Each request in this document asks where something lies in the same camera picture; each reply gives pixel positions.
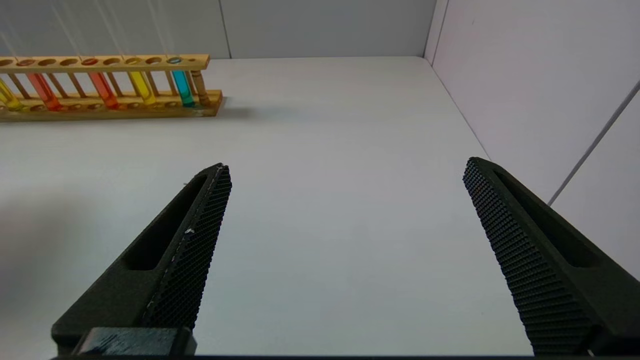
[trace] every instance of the glass test tube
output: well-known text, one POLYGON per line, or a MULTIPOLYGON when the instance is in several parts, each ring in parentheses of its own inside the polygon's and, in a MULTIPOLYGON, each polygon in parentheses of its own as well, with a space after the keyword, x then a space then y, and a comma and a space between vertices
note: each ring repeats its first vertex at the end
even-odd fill
POLYGON ((189 90, 189 83, 187 82, 187 75, 184 71, 172 71, 173 79, 175 80, 175 86, 178 88, 178 94, 182 100, 182 106, 185 108, 193 108, 196 103, 191 96, 191 90, 189 90))
POLYGON ((151 91, 147 78, 140 71, 129 72, 131 76, 131 83, 136 88, 136 91, 140 94, 142 101, 145 105, 152 105, 156 103, 156 96, 151 91))
POLYGON ((104 101, 104 104, 109 109, 117 109, 118 101, 116 100, 115 95, 113 95, 113 91, 111 91, 111 87, 109 86, 109 83, 107 83, 107 79, 104 77, 104 74, 101 72, 90 72, 89 78, 102 98, 102 101, 104 101))
POLYGON ((53 94, 49 84, 47 84, 47 80, 44 79, 42 74, 27 74, 27 78, 33 85, 33 88, 36 89, 38 96, 40 96, 45 106, 47 106, 47 109, 50 111, 60 111, 62 109, 62 105, 53 94))
POLYGON ((6 107, 11 111, 22 109, 22 103, 15 97, 2 79, 0 79, 0 101, 5 103, 6 107))

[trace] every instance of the orange liquid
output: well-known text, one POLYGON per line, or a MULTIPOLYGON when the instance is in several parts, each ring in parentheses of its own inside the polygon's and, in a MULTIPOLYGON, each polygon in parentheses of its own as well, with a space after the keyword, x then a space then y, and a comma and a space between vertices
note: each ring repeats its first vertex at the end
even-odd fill
POLYGON ((107 83, 104 74, 101 72, 90 72, 89 78, 91 78, 91 82, 95 86, 96 91, 98 91, 102 101, 104 101, 104 105, 109 109, 117 109, 118 100, 115 95, 113 95, 113 91, 111 91, 111 87, 109 83, 107 83))
POLYGON ((44 79, 42 74, 27 74, 27 78, 49 111, 60 111, 62 109, 62 105, 53 94, 49 84, 47 84, 47 80, 44 79))

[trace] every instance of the test tube rack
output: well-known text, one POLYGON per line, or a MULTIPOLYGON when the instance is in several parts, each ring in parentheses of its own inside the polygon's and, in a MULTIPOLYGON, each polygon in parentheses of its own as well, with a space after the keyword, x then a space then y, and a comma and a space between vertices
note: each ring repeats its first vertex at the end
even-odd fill
POLYGON ((216 116, 222 91, 206 89, 201 70, 208 64, 209 55, 205 54, 83 59, 0 56, 0 74, 7 74, 18 89, 15 94, 0 79, 0 122, 216 116), (114 72, 126 72, 135 91, 121 91, 114 72), (169 91, 156 87, 154 76, 162 76, 160 72, 166 76, 169 91), (78 73, 88 74, 94 88, 85 90, 76 77, 78 73), (17 74, 25 74, 37 94, 27 92, 17 74), (68 93, 61 86, 58 76, 64 75, 69 77, 76 93, 68 93))

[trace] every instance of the blue test tube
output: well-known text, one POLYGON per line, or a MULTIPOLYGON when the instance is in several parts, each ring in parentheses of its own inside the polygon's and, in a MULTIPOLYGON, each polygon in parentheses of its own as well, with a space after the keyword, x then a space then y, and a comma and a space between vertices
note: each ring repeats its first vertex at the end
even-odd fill
POLYGON ((187 82, 187 75, 184 71, 171 71, 173 74, 173 80, 175 80, 175 86, 178 88, 180 94, 180 100, 182 100, 182 106, 185 108, 193 108, 196 103, 191 96, 191 90, 189 89, 189 83, 187 82))

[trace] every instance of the yellow test tube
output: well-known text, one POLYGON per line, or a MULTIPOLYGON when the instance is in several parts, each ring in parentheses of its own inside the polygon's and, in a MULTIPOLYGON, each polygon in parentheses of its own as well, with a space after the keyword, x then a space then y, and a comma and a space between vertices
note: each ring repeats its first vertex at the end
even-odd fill
POLYGON ((13 92, 6 86, 4 81, 0 79, 0 101, 6 104, 11 111, 22 109, 22 103, 15 97, 13 92))
POLYGON ((131 71, 129 72, 129 77, 133 87, 136 89, 136 93, 140 95, 145 105, 155 104, 156 96, 151 92, 151 87, 145 75, 140 71, 131 71))

